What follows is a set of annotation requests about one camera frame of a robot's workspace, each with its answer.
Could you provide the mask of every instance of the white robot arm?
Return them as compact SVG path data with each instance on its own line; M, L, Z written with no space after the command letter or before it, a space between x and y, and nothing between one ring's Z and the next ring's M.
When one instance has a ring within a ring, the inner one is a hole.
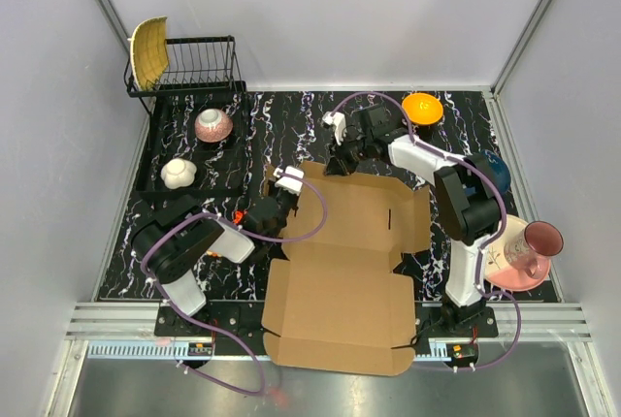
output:
M487 159L482 154L452 154L419 139L414 144L403 124L389 118L381 106L357 111L354 116L358 122L349 126L342 113L328 112L323 117L324 125L334 133L326 173L347 176L359 162L374 158L411 171L434 186L439 223L451 242L450 275L442 305L454 323L471 317L484 306L481 261L486 254L480 247L498 231L501 212L491 190L459 163L468 162L494 182Z

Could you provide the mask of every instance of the black tray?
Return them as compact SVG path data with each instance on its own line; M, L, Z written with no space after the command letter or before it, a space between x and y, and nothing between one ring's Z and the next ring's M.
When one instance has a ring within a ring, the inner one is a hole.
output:
M142 199L161 202L188 194L197 199L242 196L248 168L250 104L245 85L240 91L156 99L135 182ZM205 109L220 109L231 117L233 132L224 141L207 144L196 138L194 122ZM191 186L171 190L164 185L160 173L173 158L196 165Z

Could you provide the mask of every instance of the metal floor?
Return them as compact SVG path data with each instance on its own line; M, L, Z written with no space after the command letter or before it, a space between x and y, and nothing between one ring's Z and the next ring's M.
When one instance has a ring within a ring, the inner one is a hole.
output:
M481 363L503 351L482 344ZM588 415L563 344L522 343L490 370L454 375L410 369L370 377L264 363L272 393L248 398L216 387L162 361L87 360L73 417L170 416L585 416ZM249 388L254 365L227 361L205 371Z

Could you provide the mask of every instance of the white bowl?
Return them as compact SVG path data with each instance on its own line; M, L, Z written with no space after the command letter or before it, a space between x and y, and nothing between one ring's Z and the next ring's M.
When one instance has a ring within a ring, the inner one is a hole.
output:
M189 160L174 158L162 168L160 176L164 179L164 185L169 189L187 187L194 182L196 165Z

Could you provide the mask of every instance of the yellow plate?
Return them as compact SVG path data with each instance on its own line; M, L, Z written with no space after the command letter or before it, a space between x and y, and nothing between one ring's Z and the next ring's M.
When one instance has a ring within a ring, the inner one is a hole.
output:
M433 95L416 92L401 104L412 123L427 126L437 123L444 115L442 103Z
M166 17L141 22L130 42L134 81L140 90L152 90L168 68Z

